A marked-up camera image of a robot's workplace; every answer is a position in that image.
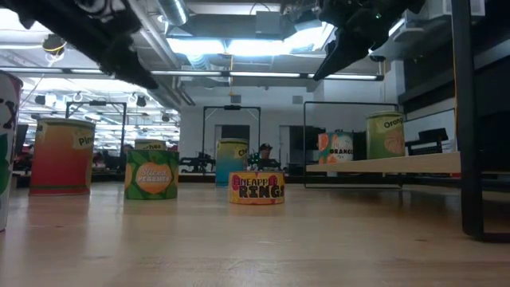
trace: wooden shelf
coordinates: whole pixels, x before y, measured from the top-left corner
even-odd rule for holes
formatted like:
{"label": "wooden shelf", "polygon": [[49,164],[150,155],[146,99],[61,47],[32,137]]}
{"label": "wooden shelf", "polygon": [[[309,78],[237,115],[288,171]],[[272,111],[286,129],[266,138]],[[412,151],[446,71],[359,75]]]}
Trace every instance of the wooden shelf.
{"label": "wooden shelf", "polygon": [[307,171],[331,172],[416,172],[416,173],[459,173],[461,154],[459,152],[394,157],[389,159],[367,159],[346,163],[313,164]]}

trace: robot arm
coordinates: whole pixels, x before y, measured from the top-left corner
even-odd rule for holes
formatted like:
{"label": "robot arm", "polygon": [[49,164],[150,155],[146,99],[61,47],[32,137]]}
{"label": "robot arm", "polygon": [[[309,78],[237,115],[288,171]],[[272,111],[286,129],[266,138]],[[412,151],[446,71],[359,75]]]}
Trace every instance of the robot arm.
{"label": "robot arm", "polygon": [[388,31],[405,10],[419,13],[425,0],[320,0],[319,19],[338,28],[315,73],[318,81],[368,55],[388,40]]}
{"label": "robot arm", "polygon": [[158,88],[139,63],[131,35],[141,23],[126,0],[0,0],[27,29],[37,21],[119,80]]}

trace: can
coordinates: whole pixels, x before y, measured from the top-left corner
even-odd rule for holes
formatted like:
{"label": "can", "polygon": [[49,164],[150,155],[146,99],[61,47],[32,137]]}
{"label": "can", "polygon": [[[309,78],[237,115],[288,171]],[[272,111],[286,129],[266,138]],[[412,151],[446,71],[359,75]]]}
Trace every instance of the can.
{"label": "can", "polygon": [[352,132],[326,132],[319,134],[319,164],[352,161],[354,148]]}
{"label": "can", "polygon": [[367,117],[367,158],[406,155],[404,117],[401,112],[376,112]]}
{"label": "can", "polygon": [[7,225],[18,106],[23,82],[0,71],[0,232]]}
{"label": "can", "polygon": [[134,150],[127,154],[126,199],[175,199],[179,184],[179,153]]}
{"label": "can", "polygon": [[90,194],[95,128],[83,120],[37,121],[30,195]]}
{"label": "can", "polygon": [[227,187],[232,171],[245,171],[248,166],[248,140],[221,139],[216,148],[216,186]]}
{"label": "can", "polygon": [[285,179],[281,171],[234,171],[229,176],[229,202],[280,204],[285,201]]}
{"label": "can", "polygon": [[135,149],[166,151],[167,143],[164,140],[140,139],[135,140]]}

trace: cap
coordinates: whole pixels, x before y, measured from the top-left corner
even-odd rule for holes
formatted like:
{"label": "cap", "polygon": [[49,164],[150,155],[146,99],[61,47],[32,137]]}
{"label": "cap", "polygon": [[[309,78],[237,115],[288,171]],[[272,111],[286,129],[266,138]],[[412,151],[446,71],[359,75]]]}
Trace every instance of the cap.
{"label": "cap", "polygon": [[271,146],[269,145],[269,143],[263,143],[263,144],[261,145],[261,147],[259,148],[259,151],[264,151],[264,150],[267,150],[267,149],[272,150],[272,149],[273,149],[273,147],[271,147]]}

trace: blue can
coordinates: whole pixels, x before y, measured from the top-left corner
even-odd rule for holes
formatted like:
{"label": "blue can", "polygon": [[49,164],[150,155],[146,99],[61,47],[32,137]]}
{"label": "blue can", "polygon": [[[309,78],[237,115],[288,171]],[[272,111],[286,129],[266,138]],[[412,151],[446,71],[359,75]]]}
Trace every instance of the blue can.
{"label": "blue can", "polygon": [[216,186],[227,187],[232,171],[245,171],[248,165],[248,140],[221,139],[216,148]]}

